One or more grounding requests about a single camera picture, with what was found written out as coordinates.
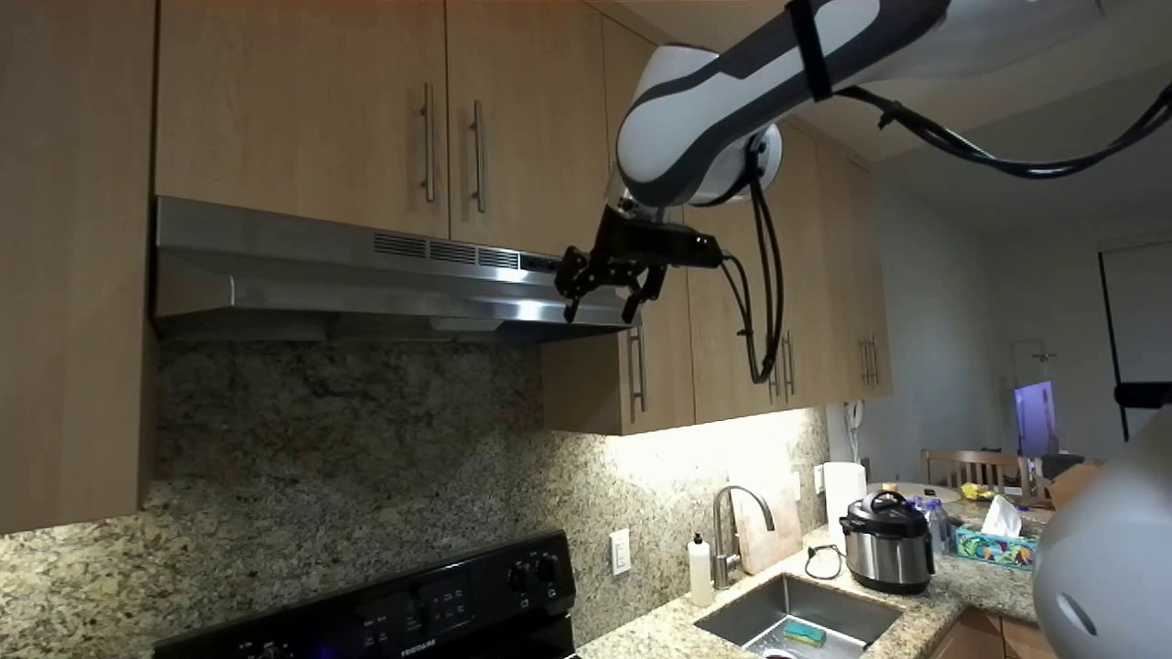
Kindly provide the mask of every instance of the stove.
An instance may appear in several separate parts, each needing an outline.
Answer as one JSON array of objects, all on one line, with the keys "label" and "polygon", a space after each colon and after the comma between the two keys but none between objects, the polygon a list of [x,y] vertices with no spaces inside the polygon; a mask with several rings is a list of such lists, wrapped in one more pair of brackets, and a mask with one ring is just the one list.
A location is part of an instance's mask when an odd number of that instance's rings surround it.
[{"label": "stove", "polygon": [[158,643],[158,659],[563,659],[574,574],[563,529]]}]

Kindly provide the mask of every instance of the electrical outlet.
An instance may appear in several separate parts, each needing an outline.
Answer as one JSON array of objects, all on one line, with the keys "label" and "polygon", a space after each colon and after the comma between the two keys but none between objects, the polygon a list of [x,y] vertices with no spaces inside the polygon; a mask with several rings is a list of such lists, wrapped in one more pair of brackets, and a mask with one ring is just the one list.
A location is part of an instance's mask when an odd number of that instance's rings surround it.
[{"label": "electrical outlet", "polygon": [[629,526],[613,529],[613,574],[629,569]]}]

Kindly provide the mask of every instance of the granite countertop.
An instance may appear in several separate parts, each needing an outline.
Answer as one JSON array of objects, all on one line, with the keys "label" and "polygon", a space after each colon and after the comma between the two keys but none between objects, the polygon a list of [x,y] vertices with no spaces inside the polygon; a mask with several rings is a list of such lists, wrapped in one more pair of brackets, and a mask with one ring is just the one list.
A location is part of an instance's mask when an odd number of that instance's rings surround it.
[{"label": "granite countertop", "polygon": [[[965,517],[965,521],[979,521],[985,510],[965,500],[965,504],[954,504],[949,513]],[[1046,522],[1046,513],[1024,513],[1024,526],[1038,529],[1043,522]],[[822,540],[829,540],[825,526],[806,533],[806,544],[822,544]],[[723,588],[719,600],[708,609],[694,605],[690,596],[679,596],[679,600],[589,639],[585,646],[578,646],[578,656],[582,659],[629,659],[629,656],[746,659],[750,652],[700,629],[695,619],[703,619],[708,610],[745,596],[746,588],[756,588],[775,574],[806,579],[806,547],[774,563],[763,574],[750,574],[750,579]],[[866,588],[851,579],[846,566],[838,579],[833,579],[825,584],[902,609],[902,619],[866,652],[866,659],[927,656],[934,646],[934,639],[954,626],[954,619],[961,619],[965,609],[985,609],[985,610],[1038,622],[1030,569],[1011,569],[1011,566],[961,561],[961,557],[936,557],[936,574],[929,579],[927,591],[917,591],[917,596]]]}]

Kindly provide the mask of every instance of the sink basin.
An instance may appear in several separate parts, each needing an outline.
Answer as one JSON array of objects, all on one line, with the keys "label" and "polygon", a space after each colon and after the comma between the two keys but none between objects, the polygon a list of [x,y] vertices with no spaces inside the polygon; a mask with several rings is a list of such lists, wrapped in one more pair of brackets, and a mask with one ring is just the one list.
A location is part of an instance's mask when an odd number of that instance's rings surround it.
[{"label": "sink basin", "polygon": [[897,609],[775,574],[695,626],[759,659],[858,659],[897,613]]}]

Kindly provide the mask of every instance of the stainless steel range hood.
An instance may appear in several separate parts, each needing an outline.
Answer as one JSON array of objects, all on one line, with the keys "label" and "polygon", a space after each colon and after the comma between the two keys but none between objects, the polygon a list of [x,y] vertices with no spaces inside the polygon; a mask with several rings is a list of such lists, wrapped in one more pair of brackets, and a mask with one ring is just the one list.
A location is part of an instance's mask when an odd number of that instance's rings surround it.
[{"label": "stainless steel range hood", "polygon": [[154,325],[178,339],[563,339],[623,330],[623,294],[574,320],[556,258],[158,196]]}]

